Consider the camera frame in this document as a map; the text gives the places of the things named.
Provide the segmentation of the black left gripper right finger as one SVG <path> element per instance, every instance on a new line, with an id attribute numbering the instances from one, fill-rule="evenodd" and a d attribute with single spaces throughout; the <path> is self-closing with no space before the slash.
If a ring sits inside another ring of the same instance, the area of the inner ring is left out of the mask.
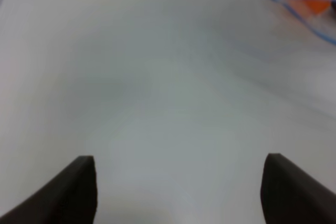
<path id="1" fill-rule="evenodd" d="M 335 223 L 335 193 L 281 154 L 266 157 L 260 201 L 266 223 Z"/>

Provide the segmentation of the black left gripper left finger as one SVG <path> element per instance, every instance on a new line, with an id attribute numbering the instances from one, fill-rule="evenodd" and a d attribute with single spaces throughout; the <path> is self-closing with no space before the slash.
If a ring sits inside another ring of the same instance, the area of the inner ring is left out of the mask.
<path id="1" fill-rule="evenodd" d="M 98 188 L 93 156 L 79 156 L 1 223 L 94 223 Z"/>

